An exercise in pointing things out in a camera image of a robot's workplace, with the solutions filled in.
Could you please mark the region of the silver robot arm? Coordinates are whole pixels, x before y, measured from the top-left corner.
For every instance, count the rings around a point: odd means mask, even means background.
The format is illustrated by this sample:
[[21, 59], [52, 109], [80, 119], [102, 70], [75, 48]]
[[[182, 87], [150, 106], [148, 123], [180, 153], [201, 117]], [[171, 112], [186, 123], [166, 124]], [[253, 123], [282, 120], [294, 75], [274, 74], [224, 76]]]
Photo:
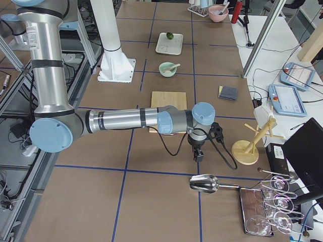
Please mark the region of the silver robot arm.
[[79, 137], [105, 130], [155, 128], [160, 135], [185, 132], [194, 160], [203, 159], [202, 145], [210, 140], [215, 109], [200, 102], [192, 109], [167, 105], [128, 110], [76, 111], [69, 104], [62, 57], [60, 26], [72, 18], [75, 1], [16, 1], [25, 24], [38, 107], [29, 135], [39, 149], [57, 153]]

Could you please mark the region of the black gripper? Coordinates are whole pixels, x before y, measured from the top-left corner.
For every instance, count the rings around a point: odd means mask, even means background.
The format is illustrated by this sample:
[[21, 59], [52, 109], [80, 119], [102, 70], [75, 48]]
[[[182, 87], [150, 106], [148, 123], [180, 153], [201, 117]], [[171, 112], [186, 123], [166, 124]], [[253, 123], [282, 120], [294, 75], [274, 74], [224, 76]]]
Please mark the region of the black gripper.
[[188, 143], [192, 146], [194, 161], [203, 161], [204, 153], [202, 151], [202, 146], [207, 140], [207, 135], [197, 135], [194, 133], [188, 135]]

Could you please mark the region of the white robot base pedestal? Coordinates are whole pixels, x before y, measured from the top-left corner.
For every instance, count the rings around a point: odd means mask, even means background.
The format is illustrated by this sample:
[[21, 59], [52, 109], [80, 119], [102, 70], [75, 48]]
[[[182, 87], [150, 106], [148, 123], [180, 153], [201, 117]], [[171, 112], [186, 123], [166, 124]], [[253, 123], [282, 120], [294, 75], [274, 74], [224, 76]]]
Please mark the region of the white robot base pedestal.
[[131, 83], [136, 60], [122, 51], [113, 2], [92, 0], [91, 6], [103, 46], [98, 80]]

